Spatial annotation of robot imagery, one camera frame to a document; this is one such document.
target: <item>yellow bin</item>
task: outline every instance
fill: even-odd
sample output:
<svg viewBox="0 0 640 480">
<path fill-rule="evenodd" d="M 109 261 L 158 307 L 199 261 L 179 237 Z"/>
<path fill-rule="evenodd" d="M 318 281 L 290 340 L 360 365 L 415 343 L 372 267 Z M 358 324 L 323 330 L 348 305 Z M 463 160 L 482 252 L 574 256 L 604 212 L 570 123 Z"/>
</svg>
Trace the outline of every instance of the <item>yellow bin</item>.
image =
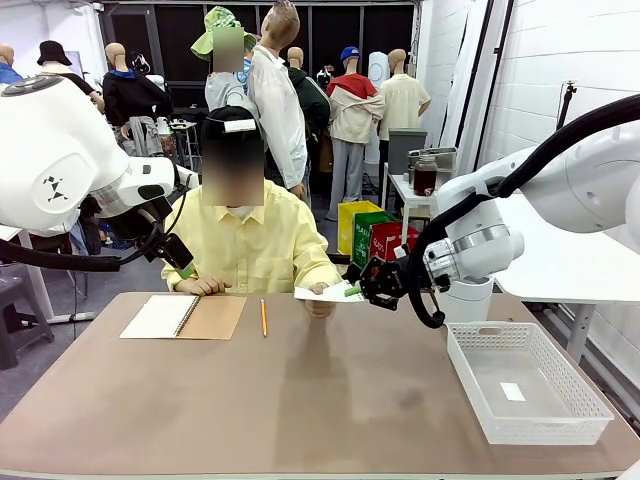
<svg viewBox="0 0 640 480">
<path fill-rule="evenodd" d="M 381 212 L 382 209 L 368 200 L 338 205 L 338 252 L 351 255 L 353 248 L 353 216 L 356 213 Z"/>
</svg>

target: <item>label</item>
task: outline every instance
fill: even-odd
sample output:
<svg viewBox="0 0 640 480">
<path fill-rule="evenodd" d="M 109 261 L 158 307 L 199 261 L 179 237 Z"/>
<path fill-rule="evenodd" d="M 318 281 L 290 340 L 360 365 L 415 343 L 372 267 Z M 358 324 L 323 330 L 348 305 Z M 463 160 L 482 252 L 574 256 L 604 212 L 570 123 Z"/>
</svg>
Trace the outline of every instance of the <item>label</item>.
<svg viewBox="0 0 640 480">
<path fill-rule="evenodd" d="M 504 392 L 505 397 L 507 397 L 507 400 L 511 400 L 512 402 L 526 402 L 517 383 L 500 382 L 500 386 L 502 387 L 502 391 Z"/>
</svg>

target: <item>beige shirt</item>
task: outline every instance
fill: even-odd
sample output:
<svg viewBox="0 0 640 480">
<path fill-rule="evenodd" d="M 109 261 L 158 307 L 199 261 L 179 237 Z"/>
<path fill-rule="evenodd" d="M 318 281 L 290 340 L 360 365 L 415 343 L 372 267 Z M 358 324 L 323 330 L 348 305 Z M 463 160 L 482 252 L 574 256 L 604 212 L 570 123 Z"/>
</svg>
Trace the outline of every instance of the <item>beige shirt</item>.
<svg viewBox="0 0 640 480">
<path fill-rule="evenodd" d="M 404 73 L 382 82 L 378 91 L 384 95 L 384 117 L 380 124 L 380 140 L 389 140 L 389 129 L 417 128 L 420 107 L 431 97 L 422 84 Z"/>
</svg>

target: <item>mannequin head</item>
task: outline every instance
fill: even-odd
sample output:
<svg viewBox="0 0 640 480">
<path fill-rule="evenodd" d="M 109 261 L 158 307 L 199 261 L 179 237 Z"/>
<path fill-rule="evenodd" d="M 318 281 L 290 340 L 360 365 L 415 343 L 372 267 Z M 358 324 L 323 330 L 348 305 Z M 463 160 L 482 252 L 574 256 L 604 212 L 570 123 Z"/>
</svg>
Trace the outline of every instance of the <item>mannequin head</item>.
<svg viewBox="0 0 640 480">
<path fill-rule="evenodd" d="M 300 19 L 293 3 L 278 0 L 262 22 L 260 45 L 280 51 L 298 36 Z"/>
<path fill-rule="evenodd" d="M 389 53 L 389 67 L 392 74 L 404 73 L 404 61 L 407 59 L 407 52 L 398 48 Z"/>
<path fill-rule="evenodd" d="M 0 63 L 6 63 L 10 67 L 13 65 L 13 48 L 9 45 L 0 44 Z"/>
<path fill-rule="evenodd" d="M 107 60 L 116 70 L 126 72 L 129 70 L 127 67 L 127 52 L 120 43 L 110 43 L 104 49 L 107 54 Z"/>
<path fill-rule="evenodd" d="M 304 52 L 299 47 L 291 47 L 287 52 L 287 60 L 289 60 L 289 65 L 300 70 L 304 63 Z"/>
<path fill-rule="evenodd" d="M 358 60 L 360 59 L 360 50 L 356 47 L 347 47 L 340 55 L 340 61 L 344 66 L 347 75 L 358 72 Z"/>
</svg>

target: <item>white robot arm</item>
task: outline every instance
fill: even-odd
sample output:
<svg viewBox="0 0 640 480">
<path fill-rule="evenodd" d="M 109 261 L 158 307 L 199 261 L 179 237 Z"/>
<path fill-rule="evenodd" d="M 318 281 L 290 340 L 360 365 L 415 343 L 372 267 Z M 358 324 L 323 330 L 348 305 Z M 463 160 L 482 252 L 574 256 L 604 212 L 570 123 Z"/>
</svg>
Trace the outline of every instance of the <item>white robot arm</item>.
<svg viewBox="0 0 640 480">
<path fill-rule="evenodd" d="M 579 117 L 537 148 L 521 150 L 443 185 L 439 215 L 420 233 L 409 255 L 396 262 L 372 259 L 359 273 L 362 293 L 395 310 L 409 294 L 419 319 L 444 322 L 435 289 L 505 270 L 522 254 L 522 235 L 505 226 L 496 197 L 516 189 L 549 223 L 572 232 L 595 232 L 627 223 L 640 241 L 640 95 Z M 421 289 L 436 305 L 427 312 Z"/>
<path fill-rule="evenodd" d="M 122 238 L 148 240 L 147 246 L 155 248 L 152 256 L 180 268 L 191 261 L 177 237 L 169 243 L 168 236 L 150 237 L 161 233 L 161 222 L 171 211 L 165 196 L 176 180 L 194 187 L 197 175 L 176 171 L 166 158 L 127 156 L 108 124 L 69 80 L 43 76 L 7 87 L 0 96 L 0 132 L 5 139 L 0 151 L 0 224 L 51 228 L 91 195 L 100 215 L 110 219 Z M 3 244 L 3 252 L 10 248 L 16 247 Z M 18 260 L 15 254 L 9 258 Z M 36 264 L 22 256 L 18 261 Z M 94 269 L 90 263 L 79 269 Z M 50 257 L 40 266 L 64 268 L 59 264 Z"/>
</svg>

